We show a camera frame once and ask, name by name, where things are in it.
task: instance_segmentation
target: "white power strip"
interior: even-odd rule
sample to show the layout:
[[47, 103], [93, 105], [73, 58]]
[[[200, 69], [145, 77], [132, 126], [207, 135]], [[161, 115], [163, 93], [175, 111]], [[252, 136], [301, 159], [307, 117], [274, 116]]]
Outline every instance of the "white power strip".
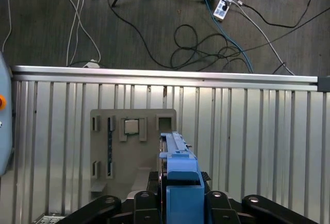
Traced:
[[86, 63], [83, 68], [100, 68], [96, 60], [92, 59], [90, 62]]
[[220, 21], [223, 21], [223, 19], [225, 19], [225, 16], [229, 10], [229, 7], [230, 7], [230, 3], [228, 3], [227, 5], [227, 9], [226, 10], [223, 10], [223, 7], [226, 6], [226, 3], [223, 1], [223, 0], [220, 0], [218, 5], [217, 5], [217, 8], [215, 10], [215, 12], [213, 13], [213, 15], [218, 18]]

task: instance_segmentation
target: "metal frame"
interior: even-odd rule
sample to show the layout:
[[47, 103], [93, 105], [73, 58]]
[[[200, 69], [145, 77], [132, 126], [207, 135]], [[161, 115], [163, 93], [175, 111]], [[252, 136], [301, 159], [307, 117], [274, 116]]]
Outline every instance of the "metal frame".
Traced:
[[330, 93], [317, 77], [16, 66], [0, 223], [89, 202], [90, 111], [174, 108], [213, 190], [329, 223]]
[[313, 76], [14, 66], [14, 80], [317, 91]]

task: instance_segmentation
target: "blue cable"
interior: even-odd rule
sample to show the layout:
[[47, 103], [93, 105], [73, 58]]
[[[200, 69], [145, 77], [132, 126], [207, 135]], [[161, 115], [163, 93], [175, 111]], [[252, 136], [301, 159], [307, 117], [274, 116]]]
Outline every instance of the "blue cable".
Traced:
[[240, 52], [243, 54], [243, 56], [245, 57], [245, 59], [246, 59], [246, 61], [247, 61], [247, 64], [249, 65], [249, 67], [250, 67], [250, 69], [251, 69], [251, 72], [252, 73], [254, 73], [254, 71], [253, 71], [253, 68], [252, 68], [252, 64], [251, 64], [251, 62], [250, 62], [250, 60], [249, 60], [249, 58], [248, 58], [248, 56], [246, 55], [246, 53], [243, 51], [243, 49], [234, 41], [234, 40], [232, 40], [226, 33], [225, 33], [225, 31], [221, 28], [221, 26], [220, 26], [220, 24], [217, 22], [217, 20], [214, 18], [214, 16], [213, 16], [213, 14], [212, 14], [212, 11], [211, 11], [211, 8], [210, 8], [210, 5], [209, 5], [209, 3], [208, 3], [208, 1], [207, 0], [205, 0], [205, 2], [206, 2], [206, 6], [207, 6], [207, 9], [208, 9], [208, 11], [210, 12], [210, 15], [211, 15], [211, 17], [212, 17], [212, 19], [213, 19], [213, 21], [214, 21], [214, 23], [216, 24], [216, 26], [219, 28], [219, 30], [221, 31], [221, 33], [230, 41], [230, 42], [232, 42], [239, 50], [240, 50]]

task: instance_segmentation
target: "corrugated metal wall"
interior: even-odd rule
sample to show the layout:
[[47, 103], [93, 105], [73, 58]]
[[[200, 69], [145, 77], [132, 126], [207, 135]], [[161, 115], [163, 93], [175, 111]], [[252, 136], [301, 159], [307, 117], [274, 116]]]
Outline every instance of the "corrugated metal wall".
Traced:
[[16, 81], [15, 154], [0, 223], [88, 203], [92, 109], [174, 108], [212, 188], [260, 194], [329, 223], [330, 94], [307, 91]]

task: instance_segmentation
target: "blue plastic part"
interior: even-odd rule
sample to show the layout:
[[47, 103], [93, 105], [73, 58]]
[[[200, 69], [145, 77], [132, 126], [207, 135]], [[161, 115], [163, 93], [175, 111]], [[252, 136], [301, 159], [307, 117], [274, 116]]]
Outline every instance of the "blue plastic part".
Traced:
[[162, 133], [161, 136], [166, 138], [167, 144], [167, 179], [198, 180], [197, 158], [182, 136], [177, 132]]
[[166, 140], [168, 151], [159, 157], [167, 159], [168, 180], [191, 181], [191, 185], [166, 186], [166, 222], [204, 223], [204, 181], [198, 160], [177, 132], [162, 133], [161, 137]]
[[0, 176], [5, 174], [12, 148], [11, 81], [5, 60], [0, 52], [0, 95], [7, 100], [0, 110]]

